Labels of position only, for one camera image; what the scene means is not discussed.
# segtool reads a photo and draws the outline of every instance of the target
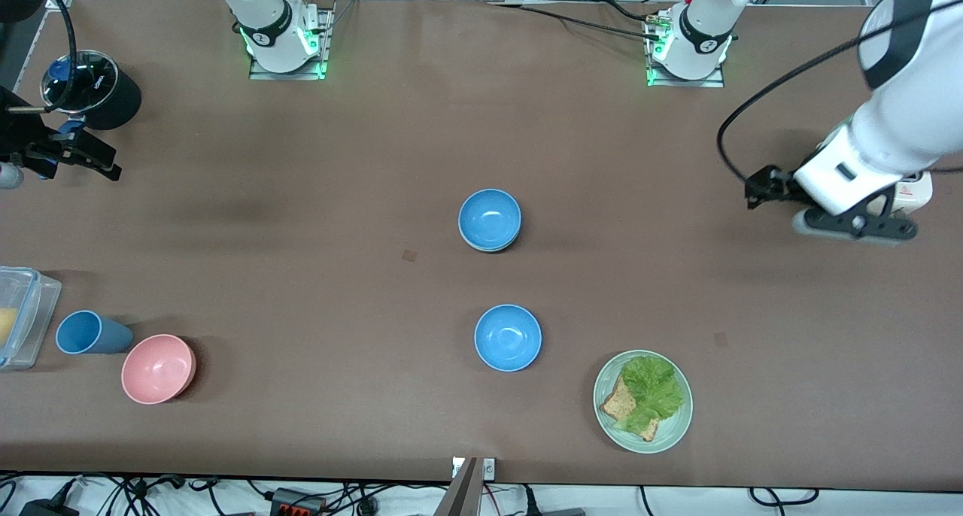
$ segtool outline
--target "metal bracket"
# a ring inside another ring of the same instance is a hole
[[[461,470],[461,466],[464,465],[464,463],[465,458],[451,458],[451,478],[458,476],[458,471]],[[483,478],[485,482],[495,481],[495,458],[484,458],[481,464],[481,478]]]
[[[67,8],[70,8],[70,5],[73,5],[73,0],[63,0],[63,5],[65,5]],[[44,8],[59,12],[59,6],[57,6],[57,3],[54,2],[54,0],[46,0],[44,2]]]
[[[451,479],[434,516],[478,516],[486,476],[495,478],[494,458],[451,458]]]

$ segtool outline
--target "lettuce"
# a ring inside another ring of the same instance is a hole
[[[682,406],[682,387],[675,380],[675,368],[655,356],[639,356],[622,366],[622,380],[636,399],[635,423],[653,414],[665,420]]]
[[[636,407],[636,410],[633,410],[629,416],[616,421],[615,427],[622,431],[639,434],[646,431],[652,419],[657,419],[657,417],[659,417],[659,414],[648,407]]]

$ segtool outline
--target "black container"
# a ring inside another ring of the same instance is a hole
[[[69,71],[68,56],[50,64],[41,80],[41,96],[46,104],[52,104],[62,94]],[[140,107],[140,87],[120,70],[116,61],[100,51],[77,51],[73,88],[58,111],[83,115],[89,129],[109,131],[130,121]]]

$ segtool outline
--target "bread slice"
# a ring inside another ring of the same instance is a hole
[[[615,388],[613,388],[612,393],[605,398],[605,402],[602,402],[599,409],[601,409],[603,413],[613,417],[615,421],[624,419],[624,417],[629,416],[629,414],[632,414],[632,411],[636,410],[636,397],[629,392],[629,387],[626,386],[625,381],[622,380],[622,375],[618,376],[615,382]],[[643,431],[633,431],[633,433],[643,438],[643,441],[646,441],[646,443],[651,443],[652,440],[656,438],[659,421],[659,417],[654,417],[654,419],[649,421],[646,429]]]
[[[646,443],[651,443],[653,439],[656,438],[656,430],[659,429],[659,417],[654,417],[650,421],[649,426],[645,430],[640,431],[639,437],[643,438]]]
[[[605,398],[605,402],[602,402],[602,406],[599,407],[603,413],[608,414],[613,417],[615,421],[624,419],[624,417],[632,414],[632,411],[636,410],[636,397],[632,396],[629,392],[629,387],[625,385],[625,381],[622,380],[622,375],[618,376],[618,380],[615,382],[615,388],[612,389],[612,393]]]

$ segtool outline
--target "plate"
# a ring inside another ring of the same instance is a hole
[[[675,414],[672,414],[671,417],[659,423],[659,429],[656,430],[656,438],[653,439],[651,443],[646,443],[646,441],[643,441],[643,438],[635,433],[616,429],[615,419],[599,409],[602,403],[605,402],[606,397],[612,393],[612,389],[615,388],[615,382],[618,380],[618,376],[622,375],[622,366],[625,366],[630,360],[639,356],[655,356],[672,364],[672,368],[675,369],[675,380],[679,382],[683,393],[682,406],[679,407],[679,410],[676,411]],[[639,351],[625,351],[602,366],[598,378],[595,378],[595,388],[592,390],[592,404],[595,407],[595,417],[599,420],[599,426],[602,426],[602,431],[605,431],[609,439],[615,441],[619,447],[625,448],[626,451],[637,452],[638,454],[657,454],[658,452],[667,451],[674,447],[678,441],[682,440],[682,437],[688,431],[688,425],[692,422],[692,409],[694,409],[692,390],[688,386],[688,380],[685,380],[685,375],[682,375],[682,370],[679,369],[674,362],[658,352],[641,351],[641,349],[639,349]]]

